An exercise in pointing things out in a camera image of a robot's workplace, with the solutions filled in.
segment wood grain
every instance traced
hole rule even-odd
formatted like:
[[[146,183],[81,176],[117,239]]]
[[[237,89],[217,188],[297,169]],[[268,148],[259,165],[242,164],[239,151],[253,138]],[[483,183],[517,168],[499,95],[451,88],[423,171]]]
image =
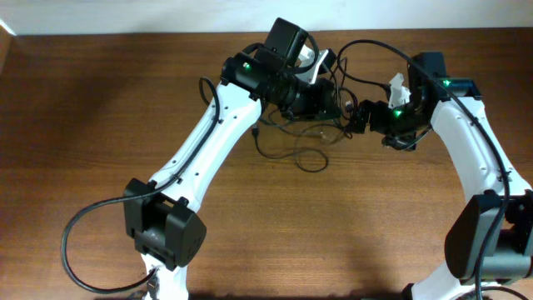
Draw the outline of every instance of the wood grain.
[[[338,51],[373,38],[409,53],[441,50],[448,73],[471,77],[491,126],[533,182],[533,29],[316,32]],[[59,239],[80,208],[148,178],[180,147],[205,107],[197,79],[265,33],[15,37],[0,77],[0,295],[94,299],[59,262]],[[347,52],[350,72],[380,82],[406,64],[373,46]],[[353,82],[362,99],[379,89]],[[282,152],[291,137],[265,129]],[[245,134],[222,165],[199,215],[207,240],[190,265],[192,293],[304,297],[399,292],[444,259],[444,237],[464,207],[450,157],[431,134],[416,152],[367,133],[326,148],[318,174],[259,156]],[[72,266],[104,287],[138,280],[143,264],[122,206],[73,230]],[[533,294],[532,281],[514,286]]]
[[[7,31],[0,26],[0,75],[2,74],[3,64],[6,62],[11,38],[11,34],[7,33]]]

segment white wall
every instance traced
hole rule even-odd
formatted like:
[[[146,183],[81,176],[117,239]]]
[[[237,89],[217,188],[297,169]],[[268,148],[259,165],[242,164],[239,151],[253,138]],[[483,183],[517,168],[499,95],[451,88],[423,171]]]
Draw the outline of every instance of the white wall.
[[[16,34],[533,26],[533,0],[0,0]]]

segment white plastic part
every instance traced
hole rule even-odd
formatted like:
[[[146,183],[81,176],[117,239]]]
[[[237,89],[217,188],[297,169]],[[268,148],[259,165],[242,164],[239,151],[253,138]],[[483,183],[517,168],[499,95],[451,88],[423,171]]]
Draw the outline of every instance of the white plastic part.
[[[473,97],[460,97],[465,106],[479,119],[492,142],[498,149],[506,171],[509,173],[511,196],[523,195],[531,189],[515,170],[500,143],[494,136],[485,115],[485,105]],[[439,102],[431,117],[431,126],[441,137],[450,153],[468,202],[472,196],[492,189],[499,195],[504,194],[503,183],[498,180],[501,172],[485,139],[461,108],[454,101]]]
[[[327,49],[320,51],[318,54],[318,59],[316,60],[316,64],[309,71],[297,74],[296,76],[303,82],[314,84],[316,81],[316,77],[318,77],[318,71],[320,69],[320,66],[324,62],[324,59],[326,58],[328,53],[329,50]],[[315,59],[315,53],[313,52],[313,49],[310,49],[308,46],[303,45],[303,48],[300,51],[300,55],[298,55],[298,58],[301,61],[300,68],[307,67],[313,63],[313,60]]]
[[[217,94],[221,106],[217,126],[187,170],[181,175],[181,181],[162,192],[175,200],[185,197],[189,200],[187,207],[195,213],[200,209],[207,187],[226,159],[227,154],[241,135],[261,116],[261,102],[251,100],[248,91],[229,83],[227,86],[219,84]],[[215,102],[212,101],[182,147],[150,180],[155,180],[157,185],[160,185],[176,173],[211,126],[214,116]],[[157,300],[188,299],[187,267],[176,267],[171,272],[165,268],[162,262],[150,255],[142,255],[142,260],[146,264],[147,273],[153,268],[158,269],[159,292]],[[149,295],[146,295],[144,299],[152,300]]]
[[[409,103],[409,88],[402,86],[403,74],[398,73],[390,80],[391,84],[391,97],[389,98],[389,108],[397,108]]]
[[[511,196],[525,194],[531,189],[503,152],[498,140],[492,132],[485,115],[485,105],[473,97],[459,98],[468,110],[478,118],[506,166],[509,174]],[[492,189],[504,194],[503,183],[498,180],[501,172],[496,160],[479,130],[471,124],[471,120],[463,113],[454,101],[439,102],[431,116],[431,126],[441,137],[450,153],[456,171],[459,174],[465,200],[468,203],[472,196]],[[498,285],[495,282],[484,282],[483,286]],[[442,263],[428,278],[416,283],[411,288],[413,300],[455,300],[474,288],[474,285],[462,286],[459,280],[451,275],[446,262]]]

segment brown tabletop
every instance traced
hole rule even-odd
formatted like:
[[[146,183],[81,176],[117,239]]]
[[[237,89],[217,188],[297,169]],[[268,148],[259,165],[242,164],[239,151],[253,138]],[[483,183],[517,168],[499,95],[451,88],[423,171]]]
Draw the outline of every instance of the brown tabletop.
[[[314,33],[338,51],[358,38],[409,55],[439,50],[453,77],[474,78],[491,126],[521,176],[533,182],[533,30],[375,30]],[[205,108],[197,80],[218,79],[226,58],[265,33],[16,37],[0,77],[0,298],[104,298],[72,283],[59,240],[80,208],[119,196],[170,159]],[[406,64],[387,50],[346,53],[361,78],[388,82]],[[347,82],[385,100],[376,87]],[[199,216],[207,239],[189,266],[192,293],[338,296],[399,292],[444,259],[444,238],[465,206],[434,133],[415,152],[367,133],[327,147],[329,168],[299,170],[261,157],[247,132],[218,171]],[[275,129],[265,151],[293,138]],[[87,215],[72,231],[77,274],[113,288],[144,274],[122,205]],[[513,286],[533,294],[533,281]]]

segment wooden table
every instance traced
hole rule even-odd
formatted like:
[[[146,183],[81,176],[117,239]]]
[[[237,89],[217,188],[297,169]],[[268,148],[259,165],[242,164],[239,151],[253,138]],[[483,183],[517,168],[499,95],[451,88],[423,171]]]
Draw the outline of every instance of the wooden table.
[[[448,73],[470,77],[491,126],[533,183],[533,29],[316,32],[338,51],[358,38],[410,55],[440,50]],[[16,37],[0,77],[0,298],[94,299],[59,262],[68,219],[143,181],[180,147],[205,110],[197,80],[220,76],[226,58],[265,33]],[[388,82],[406,64],[354,47],[350,72]],[[378,88],[348,82],[362,100]],[[443,143],[415,152],[381,147],[367,133],[326,150],[330,167],[300,171],[261,157],[251,134],[215,176],[199,215],[207,240],[190,265],[192,293],[327,296],[399,292],[444,259],[444,238],[465,202]],[[271,153],[292,137],[264,129]],[[72,266],[103,287],[132,283],[144,265],[125,234],[122,205],[87,215],[69,243]],[[533,294],[533,281],[517,290]]]

